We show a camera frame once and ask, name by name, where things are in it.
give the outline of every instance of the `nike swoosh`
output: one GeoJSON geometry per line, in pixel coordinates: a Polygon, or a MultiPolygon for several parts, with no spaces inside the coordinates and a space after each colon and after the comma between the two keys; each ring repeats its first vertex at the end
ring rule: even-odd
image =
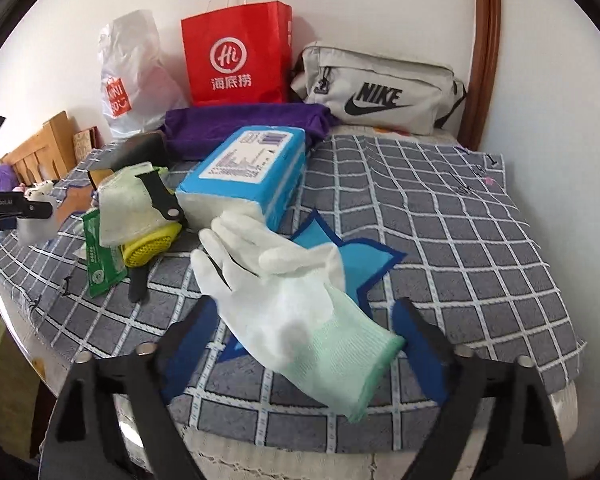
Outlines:
{"type": "Polygon", "coordinates": [[[378,106],[360,107],[357,104],[355,104],[355,102],[353,102],[354,97],[355,97],[355,94],[353,94],[344,105],[345,113],[347,113],[349,115],[354,115],[354,116],[373,114],[375,112],[384,112],[385,110],[393,110],[394,108],[406,108],[407,106],[412,106],[412,105],[394,105],[394,106],[378,105],[378,106]]]}

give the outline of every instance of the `barcode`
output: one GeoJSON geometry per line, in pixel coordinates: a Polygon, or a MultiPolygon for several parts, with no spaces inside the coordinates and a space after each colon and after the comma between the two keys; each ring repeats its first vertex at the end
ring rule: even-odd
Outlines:
{"type": "Polygon", "coordinates": [[[229,176],[242,176],[245,178],[255,178],[258,176],[257,170],[250,170],[249,168],[231,168],[227,166],[219,166],[211,169],[210,174],[212,175],[229,175],[229,176]]]}
{"type": "Polygon", "coordinates": [[[282,134],[265,134],[260,138],[260,144],[273,144],[278,146],[285,138],[286,135],[282,134]]]}

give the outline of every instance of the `tissue pack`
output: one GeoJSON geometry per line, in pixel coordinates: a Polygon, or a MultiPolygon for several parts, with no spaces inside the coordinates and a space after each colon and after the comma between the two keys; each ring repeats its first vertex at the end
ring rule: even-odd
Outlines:
{"type": "Polygon", "coordinates": [[[245,126],[191,170],[176,190],[193,228],[224,211],[264,220],[276,231],[304,168],[304,130],[245,126]]]}

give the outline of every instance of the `hi logo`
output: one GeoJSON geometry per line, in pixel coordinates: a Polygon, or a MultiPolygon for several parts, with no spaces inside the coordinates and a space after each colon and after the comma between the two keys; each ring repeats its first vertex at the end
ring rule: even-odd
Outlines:
{"type": "Polygon", "coordinates": [[[402,94],[399,88],[363,83],[357,94],[353,94],[344,105],[345,113],[353,116],[384,112],[394,108],[404,108],[411,105],[397,105],[395,102],[402,94]],[[369,103],[371,106],[358,106],[357,102],[369,103]]]}
{"type": "Polygon", "coordinates": [[[247,62],[247,48],[237,38],[222,38],[211,47],[209,61],[222,74],[238,72],[247,62]]]}

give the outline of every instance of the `gray nike bag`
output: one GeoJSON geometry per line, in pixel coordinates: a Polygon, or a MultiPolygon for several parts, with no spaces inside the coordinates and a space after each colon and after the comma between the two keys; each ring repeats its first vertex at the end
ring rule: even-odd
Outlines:
{"type": "Polygon", "coordinates": [[[441,128],[466,95],[453,70],[442,64],[366,54],[319,41],[307,45],[292,89],[319,103],[345,124],[363,124],[413,135],[441,128]]]}

